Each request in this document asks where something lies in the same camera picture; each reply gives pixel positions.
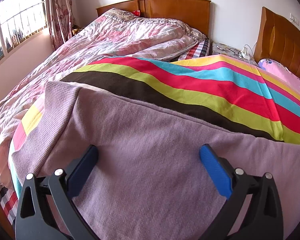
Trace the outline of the barred window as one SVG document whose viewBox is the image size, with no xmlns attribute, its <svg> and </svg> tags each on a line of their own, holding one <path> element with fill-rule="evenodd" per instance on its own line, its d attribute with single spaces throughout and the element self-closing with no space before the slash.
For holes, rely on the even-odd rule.
<svg viewBox="0 0 300 240">
<path fill-rule="evenodd" d="M 45 0 L 1 0 L 0 61 L 46 27 Z"/>
</svg>

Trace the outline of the right wooden headboard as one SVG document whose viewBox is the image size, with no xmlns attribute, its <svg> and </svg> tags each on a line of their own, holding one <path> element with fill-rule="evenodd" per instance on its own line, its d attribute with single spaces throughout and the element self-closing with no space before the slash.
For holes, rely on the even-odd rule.
<svg viewBox="0 0 300 240">
<path fill-rule="evenodd" d="M 263 7 L 254 59 L 273 59 L 300 78 L 300 30 L 283 16 Z"/>
</svg>

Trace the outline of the rainbow striped blanket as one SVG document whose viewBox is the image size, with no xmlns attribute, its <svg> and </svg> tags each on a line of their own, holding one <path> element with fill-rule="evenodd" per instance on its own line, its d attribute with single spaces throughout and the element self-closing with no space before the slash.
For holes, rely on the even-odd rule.
<svg viewBox="0 0 300 240">
<path fill-rule="evenodd" d="M 232 132 L 300 145 L 300 93 L 224 55 L 174 63 L 110 57 L 63 78 L 203 119 Z"/>
</svg>

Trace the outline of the bedside table with cloth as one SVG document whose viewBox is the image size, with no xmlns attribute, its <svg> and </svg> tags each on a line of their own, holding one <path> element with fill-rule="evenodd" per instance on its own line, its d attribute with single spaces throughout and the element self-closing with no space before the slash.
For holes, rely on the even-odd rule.
<svg viewBox="0 0 300 240">
<path fill-rule="evenodd" d="M 245 59 L 242 56 L 241 51 L 239 49 L 228 46 L 226 44 L 213 42 L 211 45 L 211 55 L 218 55 L 218 54 L 223 54 L 223 55 L 232 57 L 234 59 L 243 61 L 245 63 L 249 63 L 254 66 L 258 66 L 253 57 L 251 59 Z"/>
</svg>

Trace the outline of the white wall socket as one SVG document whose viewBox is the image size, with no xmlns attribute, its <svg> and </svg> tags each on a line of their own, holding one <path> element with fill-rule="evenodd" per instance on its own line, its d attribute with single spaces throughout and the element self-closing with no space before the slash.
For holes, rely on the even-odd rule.
<svg viewBox="0 0 300 240">
<path fill-rule="evenodd" d="M 300 24 L 299 19 L 297 17 L 295 17 L 292 13 L 290 13 L 289 19 L 292 23 L 299 26 L 299 24 Z"/>
</svg>

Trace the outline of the pink floral curtain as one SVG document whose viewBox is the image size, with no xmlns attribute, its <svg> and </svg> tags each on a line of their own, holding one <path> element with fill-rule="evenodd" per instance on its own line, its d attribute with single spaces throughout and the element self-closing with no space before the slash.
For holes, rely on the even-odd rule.
<svg viewBox="0 0 300 240">
<path fill-rule="evenodd" d="M 72 37 L 72 0 L 45 0 L 45 8 L 52 47 L 56 50 Z"/>
</svg>

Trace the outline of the pink floral quilt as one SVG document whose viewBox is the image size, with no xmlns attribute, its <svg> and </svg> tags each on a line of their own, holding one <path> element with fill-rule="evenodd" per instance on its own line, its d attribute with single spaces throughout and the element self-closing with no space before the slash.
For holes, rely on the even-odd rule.
<svg viewBox="0 0 300 240">
<path fill-rule="evenodd" d="M 12 137 L 49 81 L 104 57 L 170 61 L 206 39 L 193 25 L 171 18 L 144 18 L 110 9 L 70 38 L 0 101 L 0 185 L 12 187 L 8 153 Z"/>
</svg>

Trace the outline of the pink bed sheet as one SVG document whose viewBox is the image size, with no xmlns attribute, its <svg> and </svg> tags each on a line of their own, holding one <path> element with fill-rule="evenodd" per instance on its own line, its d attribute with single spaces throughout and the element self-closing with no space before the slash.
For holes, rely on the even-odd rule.
<svg viewBox="0 0 300 240">
<path fill-rule="evenodd" d="M 300 93 L 300 78 L 290 72 L 284 65 L 272 59 L 261 59 L 258 62 L 258 66 L 282 79 Z"/>
</svg>

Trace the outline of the left wooden headboard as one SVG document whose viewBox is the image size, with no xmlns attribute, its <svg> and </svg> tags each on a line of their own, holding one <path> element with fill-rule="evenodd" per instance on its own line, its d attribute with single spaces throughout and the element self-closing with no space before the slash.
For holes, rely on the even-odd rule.
<svg viewBox="0 0 300 240">
<path fill-rule="evenodd" d="M 208 36 L 210 4 L 210 0 L 128 0 L 99 7 L 96 11 L 100 16 L 112 8 L 128 12 L 140 10 L 140 17 L 180 20 Z"/>
</svg>

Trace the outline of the mauve sweatpants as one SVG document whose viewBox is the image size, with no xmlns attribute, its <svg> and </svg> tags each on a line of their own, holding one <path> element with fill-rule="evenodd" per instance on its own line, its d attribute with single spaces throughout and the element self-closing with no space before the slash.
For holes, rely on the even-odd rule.
<svg viewBox="0 0 300 240">
<path fill-rule="evenodd" d="M 44 113 L 10 155 L 21 183 L 52 174 L 89 145 L 97 165 L 74 202 L 101 239 L 197 239 L 225 199 L 199 158 L 209 144 L 248 174 L 270 172 L 284 234 L 300 222 L 300 145 L 234 133 L 156 105 L 77 83 L 49 82 Z"/>
</svg>

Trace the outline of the red object at headboard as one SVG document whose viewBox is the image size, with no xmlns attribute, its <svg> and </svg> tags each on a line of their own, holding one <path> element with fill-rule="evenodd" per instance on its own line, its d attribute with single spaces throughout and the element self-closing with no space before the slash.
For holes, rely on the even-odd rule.
<svg viewBox="0 0 300 240">
<path fill-rule="evenodd" d="M 135 16 L 140 17 L 141 16 L 141 11 L 140 10 L 135 10 L 132 12 Z"/>
</svg>

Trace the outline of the wooden headboard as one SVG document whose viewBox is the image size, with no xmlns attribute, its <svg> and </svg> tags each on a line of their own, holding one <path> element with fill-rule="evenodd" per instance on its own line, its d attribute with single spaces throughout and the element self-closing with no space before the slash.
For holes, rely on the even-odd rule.
<svg viewBox="0 0 300 240">
<path fill-rule="evenodd" d="M 273 59 L 300 78 L 300 30 L 283 16 L 263 7 L 254 59 Z"/>
<path fill-rule="evenodd" d="M 96 11 L 100 16 L 112 8 L 128 12 L 140 10 L 140 17 L 180 20 L 208 36 L 210 4 L 210 0 L 128 0 L 99 7 Z"/>
</svg>

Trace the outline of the white power strip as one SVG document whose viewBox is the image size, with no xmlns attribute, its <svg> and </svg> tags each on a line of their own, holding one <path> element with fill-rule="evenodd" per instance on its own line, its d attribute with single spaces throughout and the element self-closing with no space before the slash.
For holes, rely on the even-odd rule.
<svg viewBox="0 0 300 240">
<path fill-rule="evenodd" d="M 241 50 L 241 55 L 244 59 L 250 60 L 249 51 L 248 51 L 248 48 L 246 46 L 244 46 L 243 49 Z"/>
</svg>

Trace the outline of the plaid checked bed sheet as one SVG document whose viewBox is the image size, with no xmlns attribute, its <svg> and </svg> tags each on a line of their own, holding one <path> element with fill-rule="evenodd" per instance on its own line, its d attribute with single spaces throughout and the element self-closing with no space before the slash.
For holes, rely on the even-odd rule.
<svg viewBox="0 0 300 240">
<path fill-rule="evenodd" d="M 210 39 L 205 38 L 202 42 L 195 45 L 190 50 L 182 53 L 178 57 L 173 58 L 170 62 L 195 59 L 208 56 L 210 52 Z"/>
</svg>

